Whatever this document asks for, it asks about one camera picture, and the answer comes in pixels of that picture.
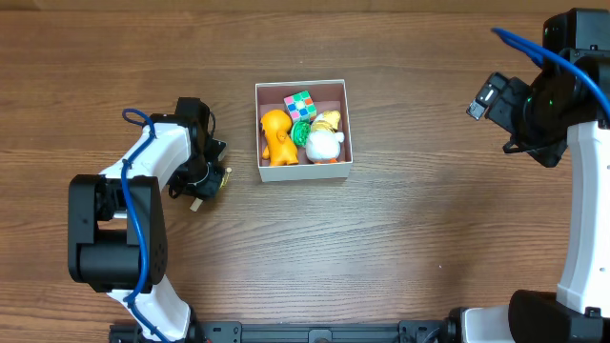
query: wooden surface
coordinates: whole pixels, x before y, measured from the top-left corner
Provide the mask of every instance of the wooden surface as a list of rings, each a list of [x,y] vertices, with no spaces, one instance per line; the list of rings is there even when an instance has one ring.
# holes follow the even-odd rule
[[[178,96],[213,109],[234,170],[197,213],[163,194],[168,275],[201,319],[396,322],[552,291],[570,158],[506,156],[465,114],[490,72],[537,74],[489,29],[539,41],[552,14],[0,13],[0,341],[104,342],[129,319],[68,275],[68,184],[135,142],[123,108]],[[261,184],[254,84],[334,78],[350,177]]]
[[[223,10],[265,12],[562,12],[608,7],[606,0],[0,0],[0,10]]]

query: open box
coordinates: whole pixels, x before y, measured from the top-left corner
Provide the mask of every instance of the open box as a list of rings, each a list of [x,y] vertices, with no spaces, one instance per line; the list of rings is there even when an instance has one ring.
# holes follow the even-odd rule
[[[314,100],[318,114],[337,110],[341,113],[339,130],[345,134],[341,143],[341,154],[336,163],[314,164],[298,148],[298,165],[270,167],[270,161],[262,158],[267,140],[262,133],[260,118],[271,110],[285,111],[284,98],[301,91],[308,91]],[[258,147],[258,170],[263,182],[303,180],[317,178],[347,177],[352,168],[352,136],[347,109],[347,94],[344,80],[300,81],[256,84],[256,146]]]

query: rubik's cube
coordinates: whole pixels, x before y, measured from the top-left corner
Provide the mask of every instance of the rubik's cube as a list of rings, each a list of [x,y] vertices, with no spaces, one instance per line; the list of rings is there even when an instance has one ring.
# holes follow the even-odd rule
[[[308,91],[285,97],[284,104],[286,104],[290,117],[293,118],[293,123],[315,119],[315,105]]]

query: orange giraffe toy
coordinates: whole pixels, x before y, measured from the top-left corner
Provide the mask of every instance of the orange giraffe toy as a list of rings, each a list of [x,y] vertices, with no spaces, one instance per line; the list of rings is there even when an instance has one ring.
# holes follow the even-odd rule
[[[263,158],[271,159],[270,166],[298,164],[296,145],[288,134],[293,126],[290,116],[282,110],[273,110],[265,113],[260,122],[267,138]]]

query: tabletop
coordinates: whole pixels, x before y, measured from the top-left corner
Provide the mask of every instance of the tabletop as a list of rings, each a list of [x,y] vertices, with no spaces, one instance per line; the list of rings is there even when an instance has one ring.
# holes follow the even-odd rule
[[[554,14],[0,12],[0,341],[104,342],[130,319],[68,274],[68,185],[139,137],[122,109],[179,96],[214,111],[234,171],[198,212],[162,195],[167,275],[201,320],[392,323],[553,291],[569,153],[504,155],[465,110],[493,71],[538,74],[490,28],[540,42]],[[319,79],[346,83],[350,176],[261,183],[254,84]]]

